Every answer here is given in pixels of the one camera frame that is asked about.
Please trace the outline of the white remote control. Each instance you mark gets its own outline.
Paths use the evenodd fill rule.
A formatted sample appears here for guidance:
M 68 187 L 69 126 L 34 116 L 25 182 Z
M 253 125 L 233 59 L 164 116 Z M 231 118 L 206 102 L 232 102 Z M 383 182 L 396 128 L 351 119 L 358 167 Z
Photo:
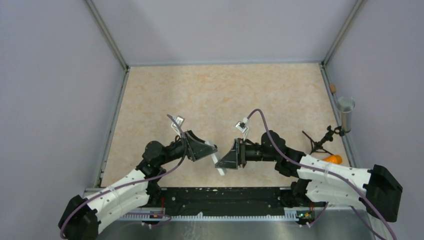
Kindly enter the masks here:
M 208 141 L 207 140 L 205 143 L 207 145 L 211 146 L 211 147 L 215 147 L 216 149 L 218 148 L 217 146 L 215 146 L 215 144 L 212 141 Z M 213 160 L 213 164 L 214 165 L 217 164 L 218 161 L 221 159 L 218 152 L 215 152 L 215 153 L 211 154 L 210 156 L 211 156 L 211 159 Z M 215 169 L 218 171 L 218 173 L 219 173 L 220 176 L 225 176 L 226 175 L 226 170 L 225 169 L 223 169 L 223 168 L 217 168 L 217 167 Z

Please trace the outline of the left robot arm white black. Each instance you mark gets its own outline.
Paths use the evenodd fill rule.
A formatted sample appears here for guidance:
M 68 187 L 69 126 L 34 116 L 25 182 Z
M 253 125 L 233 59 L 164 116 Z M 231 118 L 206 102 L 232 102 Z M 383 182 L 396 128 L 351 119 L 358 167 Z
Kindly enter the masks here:
M 63 240 L 95 240 L 114 221 L 137 207 L 154 207 L 160 202 L 157 182 L 175 169 L 162 166 L 184 159 L 193 162 L 217 153 L 212 143 L 198 138 L 191 130 L 177 135 L 169 145 L 150 141 L 141 162 L 117 182 L 87 197 L 74 196 L 58 223 Z

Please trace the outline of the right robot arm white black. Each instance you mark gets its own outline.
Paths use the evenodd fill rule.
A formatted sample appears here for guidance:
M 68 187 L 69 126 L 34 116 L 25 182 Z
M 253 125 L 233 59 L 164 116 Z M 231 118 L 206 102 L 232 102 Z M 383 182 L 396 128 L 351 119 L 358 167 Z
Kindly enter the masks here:
M 261 136 L 260 143 L 234 139 L 215 168 L 237 170 L 249 161 L 274 162 L 281 175 L 297 178 L 290 187 L 299 206 L 328 202 L 365 209 L 389 223 L 398 219 L 403 187 L 382 165 L 355 168 L 318 159 L 286 146 L 286 141 L 270 130 Z

